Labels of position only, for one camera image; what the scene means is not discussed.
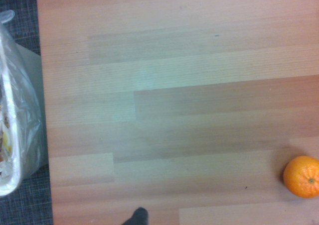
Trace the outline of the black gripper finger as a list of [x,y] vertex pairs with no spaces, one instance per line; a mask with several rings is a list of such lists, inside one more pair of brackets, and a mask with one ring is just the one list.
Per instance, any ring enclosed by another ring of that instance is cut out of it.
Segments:
[[149,224],[149,213],[143,208],[137,208],[133,215],[126,220],[123,225],[148,225]]

